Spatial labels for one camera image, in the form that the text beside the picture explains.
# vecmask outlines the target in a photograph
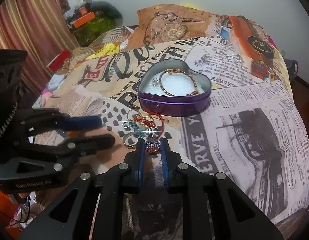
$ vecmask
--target white foam insert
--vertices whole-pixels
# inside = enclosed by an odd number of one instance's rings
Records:
[[[159,81],[159,76],[161,73],[162,72],[154,75],[149,80],[149,83],[144,87],[143,92],[153,95],[167,96],[167,94],[161,89],[159,83],[156,86],[152,85],[153,79]],[[171,75],[165,73],[162,76],[161,81],[165,90],[178,97],[184,97],[191,94],[195,90],[192,80],[182,73],[172,73]],[[196,84],[198,86],[199,94],[204,93],[201,84],[199,82],[196,82]]]

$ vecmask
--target blue gripper pad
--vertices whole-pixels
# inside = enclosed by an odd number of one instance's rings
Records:
[[[162,176],[164,178],[165,188],[169,188],[169,170],[167,163],[166,150],[164,146],[164,139],[160,139],[160,153],[161,153],[161,163],[162,163]]]
[[[99,116],[65,117],[57,126],[64,131],[94,130],[102,126],[102,120]]]
[[[143,169],[144,169],[144,155],[145,155],[145,143],[143,141],[141,153],[140,153],[140,161],[139,161],[139,170],[138,170],[138,187],[141,187],[143,180]]]

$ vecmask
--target pendant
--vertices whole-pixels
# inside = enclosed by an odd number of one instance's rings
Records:
[[[160,142],[149,133],[149,139],[145,142],[145,152],[148,154],[160,153]]]
[[[159,81],[157,79],[152,80],[152,85],[155,87],[156,85],[159,84]]]

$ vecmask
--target orange car print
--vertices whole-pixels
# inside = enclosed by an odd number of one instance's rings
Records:
[[[253,60],[251,74],[263,80],[265,78],[270,78],[271,81],[277,79],[278,76],[273,71],[273,49],[258,37],[250,21],[243,16],[229,16],[227,27],[229,25],[245,54]]]

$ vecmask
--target gold bracelet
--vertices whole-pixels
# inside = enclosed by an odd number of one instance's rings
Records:
[[[175,97],[175,95],[173,95],[173,94],[169,93],[167,90],[165,90],[164,86],[162,85],[161,79],[162,79],[162,76],[163,76],[165,73],[168,73],[169,75],[171,75],[172,73],[182,73],[182,74],[188,76],[188,77],[191,79],[191,81],[193,82],[194,87],[195,87],[195,90],[194,90],[191,94],[187,94],[187,96],[194,96],[194,95],[199,94],[199,90],[198,90],[198,87],[197,87],[197,83],[195,82],[195,80],[193,79],[192,76],[190,76],[188,73],[182,71],[181,69],[178,69],[178,68],[169,68],[169,69],[165,70],[164,72],[162,72],[162,73],[160,74],[160,77],[159,77],[159,85],[160,85],[161,89],[163,90],[163,92],[165,92],[167,95],[169,95],[169,96],[171,96],[171,97]]]

